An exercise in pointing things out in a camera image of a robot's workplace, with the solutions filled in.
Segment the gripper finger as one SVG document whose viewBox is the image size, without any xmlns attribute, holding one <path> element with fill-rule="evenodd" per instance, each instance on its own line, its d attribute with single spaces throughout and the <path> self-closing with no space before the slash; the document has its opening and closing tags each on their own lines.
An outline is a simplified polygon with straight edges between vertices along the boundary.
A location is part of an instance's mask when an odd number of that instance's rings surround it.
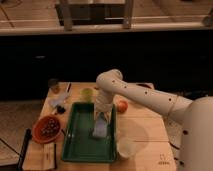
<svg viewBox="0 0 213 171">
<path fill-rule="evenodd" d="M 107 122 L 107 124 L 109 125 L 110 123 L 111 123 L 111 116 L 105 116 L 105 118 L 106 118 L 106 122 Z"/>
<path fill-rule="evenodd" d="M 100 113 L 94 113 L 94 121 L 96 121 L 99 117 Z"/>
</svg>

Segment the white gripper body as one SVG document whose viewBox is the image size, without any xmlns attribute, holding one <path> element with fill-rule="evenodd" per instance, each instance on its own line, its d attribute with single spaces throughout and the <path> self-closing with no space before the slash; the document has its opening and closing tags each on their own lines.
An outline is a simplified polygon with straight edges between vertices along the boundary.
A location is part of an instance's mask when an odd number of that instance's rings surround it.
<svg viewBox="0 0 213 171">
<path fill-rule="evenodd" d="M 114 94 L 104 90 L 99 90 L 94 101 L 94 113 L 103 113 L 105 116 L 111 116 Z"/>
</svg>

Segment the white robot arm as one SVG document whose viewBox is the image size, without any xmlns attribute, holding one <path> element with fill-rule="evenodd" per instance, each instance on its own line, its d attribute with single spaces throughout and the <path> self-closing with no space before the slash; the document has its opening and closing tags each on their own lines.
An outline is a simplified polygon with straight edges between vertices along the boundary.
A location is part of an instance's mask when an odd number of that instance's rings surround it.
<svg viewBox="0 0 213 171">
<path fill-rule="evenodd" d="M 213 97 L 196 100 L 127 83 L 118 69 L 96 78 L 94 116 L 111 112 L 115 95 L 124 96 L 182 125 L 177 171 L 213 171 Z"/>
</svg>

